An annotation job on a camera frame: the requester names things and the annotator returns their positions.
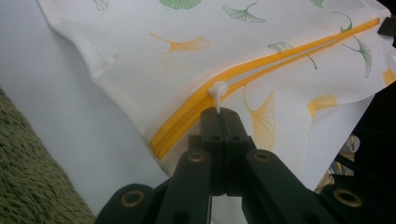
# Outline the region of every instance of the zipper track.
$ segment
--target zipper track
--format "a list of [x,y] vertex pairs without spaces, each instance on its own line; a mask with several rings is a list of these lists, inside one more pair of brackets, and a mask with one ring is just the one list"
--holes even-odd
[[234,83],[229,87],[227,93],[221,97],[221,101],[230,96],[234,91],[238,90],[242,86],[246,85],[250,81],[258,77],[262,77],[271,71],[276,70],[279,67],[285,66],[289,63],[298,61],[308,54],[312,55],[320,52],[324,49],[330,48],[339,42],[369,29],[374,28],[380,19],[375,19],[368,21],[362,25],[359,25],[349,31],[343,32],[337,35],[331,35],[324,37],[320,40],[314,41],[309,44],[302,45],[300,47],[290,49],[281,53],[263,57],[249,63],[239,64],[219,75],[213,77],[211,80],[206,82],[198,91],[196,91],[180,108],[175,112],[168,121],[159,129],[159,131],[154,135],[150,142],[150,148],[154,155],[159,159],[163,159],[174,144],[190,129],[190,127],[199,119],[200,112],[210,106],[214,106],[215,103],[210,96],[208,90],[217,81],[226,81],[233,77],[237,77],[247,71],[264,66],[268,63],[274,63],[276,61],[287,59],[296,54],[302,53],[301,55],[288,59],[285,62],[274,65],[270,68],[264,69],[250,77],[246,77],[237,83]]

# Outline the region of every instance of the white zipper clip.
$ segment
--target white zipper clip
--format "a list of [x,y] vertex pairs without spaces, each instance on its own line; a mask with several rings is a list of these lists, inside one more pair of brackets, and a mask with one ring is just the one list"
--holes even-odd
[[225,81],[217,81],[209,89],[210,95],[216,101],[216,111],[218,112],[218,114],[220,113],[220,97],[223,96],[227,92],[227,90],[228,85]]

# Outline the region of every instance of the white fabric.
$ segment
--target white fabric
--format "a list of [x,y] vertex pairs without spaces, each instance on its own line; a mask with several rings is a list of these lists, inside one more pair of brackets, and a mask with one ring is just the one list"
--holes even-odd
[[[348,26],[348,18],[355,27],[389,15],[387,9],[371,0],[257,1],[248,9],[254,2],[203,1],[190,9],[173,9],[160,1],[39,3],[49,24],[76,44],[93,81],[123,109],[147,142],[191,94],[220,72],[275,54],[276,46],[290,49],[336,35],[340,27]],[[239,13],[246,9],[245,13],[255,17],[247,21],[232,18],[227,14],[232,11],[230,8],[239,9]],[[315,141],[309,138],[313,124],[337,110],[320,110],[313,118],[307,109],[310,102],[330,95],[338,106],[347,105],[386,87],[382,71],[388,69],[389,52],[393,55],[394,49],[376,30],[356,35],[370,50],[369,72],[362,54],[353,50],[360,48],[358,40],[350,37],[343,45],[337,44],[256,79],[222,105],[238,112],[247,132],[253,135],[249,108],[256,110],[267,99],[271,101],[275,142],[264,146],[303,178],[309,142]],[[172,47],[169,41],[187,42],[197,36],[202,37],[198,38],[197,50],[167,52]],[[351,122],[346,129],[355,124]],[[189,133],[197,131],[194,127]],[[328,137],[334,146],[340,146],[347,135]],[[184,137],[161,161],[168,174],[172,174],[186,145]],[[327,148],[324,153],[332,154],[337,149]],[[234,210],[229,205],[223,209]],[[214,209],[215,221],[220,214]]]
[[166,180],[132,122],[90,80],[75,46],[50,29],[37,2],[3,3],[0,87],[93,214],[125,185]]

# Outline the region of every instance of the fuzzy green fabric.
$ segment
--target fuzzy green fabric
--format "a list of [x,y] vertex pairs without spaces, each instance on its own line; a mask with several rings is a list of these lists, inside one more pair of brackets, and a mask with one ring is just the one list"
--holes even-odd
[[0,223],[93,223],[94,216],[0,89]]

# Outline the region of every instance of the screw hole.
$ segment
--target screw hole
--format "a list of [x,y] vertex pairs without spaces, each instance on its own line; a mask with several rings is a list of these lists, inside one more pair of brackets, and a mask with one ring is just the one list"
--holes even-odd
[[190,161],[203,161],[204,154],[202,154],[201,152],[192,152],[189,154],[189,160]]
[[254,159],[260,162],[268,162],[271,160],[271,157],[265,152],[256,152],[254,154]]
[[172,221],[174,224],[187,224],[190,222],[190,216],[185,212],[178,212],[173,215]]
[[124,207],[135,207],[145,201],[145,193],[142,190],[131,190],[121,197]]
[[361,207],[363,205],[363,201],[361,200],[361,198],[358,195],[350,192],[349,190],[336,189],[332,193],[332,195],[338,202],[343,203],[349,207]]

